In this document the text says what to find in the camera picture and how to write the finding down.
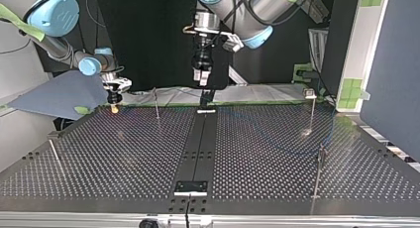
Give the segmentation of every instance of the gray fabric sheet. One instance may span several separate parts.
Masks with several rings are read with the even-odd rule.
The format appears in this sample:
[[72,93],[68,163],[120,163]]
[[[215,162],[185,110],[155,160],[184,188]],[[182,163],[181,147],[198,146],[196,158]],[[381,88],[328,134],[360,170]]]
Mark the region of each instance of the gray fabric sheet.
[[8,104],[18,110],[77,120],[74,107],[94,109],[107,102],[99,75],[85,76],[79,71],[68,71],[25,93]]

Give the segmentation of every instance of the gray wall panel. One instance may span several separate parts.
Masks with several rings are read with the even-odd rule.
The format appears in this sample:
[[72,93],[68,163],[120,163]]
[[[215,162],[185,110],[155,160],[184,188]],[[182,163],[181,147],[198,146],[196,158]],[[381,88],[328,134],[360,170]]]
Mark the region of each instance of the gray wall panel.
[[420,21],[418,0],[389,0],[362,119],[420,161]]

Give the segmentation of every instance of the metal table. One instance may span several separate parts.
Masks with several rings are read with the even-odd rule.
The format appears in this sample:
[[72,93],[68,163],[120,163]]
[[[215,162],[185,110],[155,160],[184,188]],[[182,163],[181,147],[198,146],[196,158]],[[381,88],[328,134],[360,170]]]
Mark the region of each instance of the metal table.
[[[159,111],[100,108],[53,141],[60,160],[44,144],[1,172],[0,226],[8,212],[420,216],[418,172],[329,106],[316,106],[312,128],[306,104]],[[331,131],[314,198],[316,157]],[[174,196],[179,181],[206,181],[207,196]]]

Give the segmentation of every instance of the white panel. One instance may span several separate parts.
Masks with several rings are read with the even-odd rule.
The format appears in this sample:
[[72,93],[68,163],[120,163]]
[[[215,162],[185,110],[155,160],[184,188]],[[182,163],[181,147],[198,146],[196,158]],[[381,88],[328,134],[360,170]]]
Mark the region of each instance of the white panel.
[[22,111],[0,116],[0,171],[47,140],[53,118]]
[[[362,78],[362,89],[366,89],[387,3],[388,0],[382,0],[380,6],[358,8],[349,43],[349,50],[343,68],[338,95],[339,100],[345,78]],[[356,109],[340,109],[340,111],[360,112],[362,103],[363,101],[359,100]]]
[[[0,38],[0,52],[17,49],[28,41],[8,23],[0,23]],[[21,51],[0,55],[0,99],[34,88],[48,79],[32,43]]]
[[[0,22],[0,52],[24,46],[22,37],[11,24]],[[18,95],[48,81],[35,46],[0,55],[0,106]],[[38,114],[0,111],[0,171],[47,140],[53,131],[53,118]]]

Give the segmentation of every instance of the metal post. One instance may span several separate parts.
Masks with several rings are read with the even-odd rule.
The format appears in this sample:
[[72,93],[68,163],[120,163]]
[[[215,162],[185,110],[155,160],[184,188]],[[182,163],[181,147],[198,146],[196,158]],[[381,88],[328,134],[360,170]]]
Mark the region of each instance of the metal post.
[[160,119],[160,116],[158,114],[158,94],[157,94],[156,88],[154,88],[154,96],[155,96],[155,109],[157,111],[157,118]]
[[313,123],[313,120],[314,120],[315,103],[316,103],[316,98],[314,98],[314,99],[313,99],[313,102],[312,102],[311,124],[310,124],[310,127],[309,127],[309,129],[310,129],[311,131],[312,131],[312,123]]
[[55,145],[53,144],[53,140],[49,140],[49,142],[50,142],[50,145],[52,146],[52,151],[53,151],[53,154],[54,154],[55,158],[58,161],[60,161],[61,158],[58,156],[58,153],[56,152]]

